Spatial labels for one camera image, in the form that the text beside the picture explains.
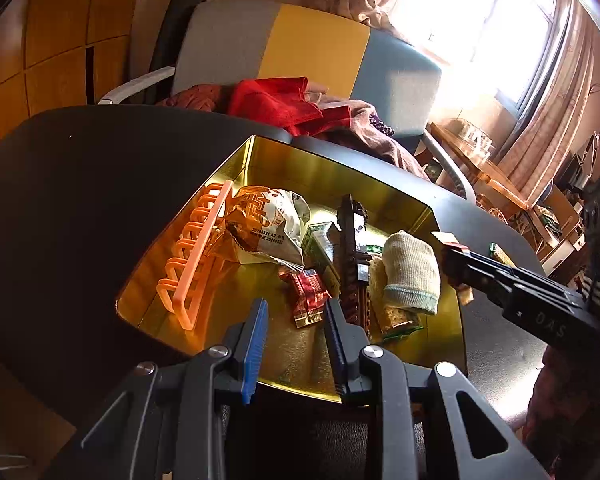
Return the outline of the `gloved right hand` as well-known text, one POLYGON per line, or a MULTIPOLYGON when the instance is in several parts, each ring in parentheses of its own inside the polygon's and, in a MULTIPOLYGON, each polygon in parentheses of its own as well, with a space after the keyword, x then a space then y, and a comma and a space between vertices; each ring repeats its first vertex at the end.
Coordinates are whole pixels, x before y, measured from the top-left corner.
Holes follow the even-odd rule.
POLYGON ((600 474, 600 370, 547 347, 522 442, 554 479, 600 474))

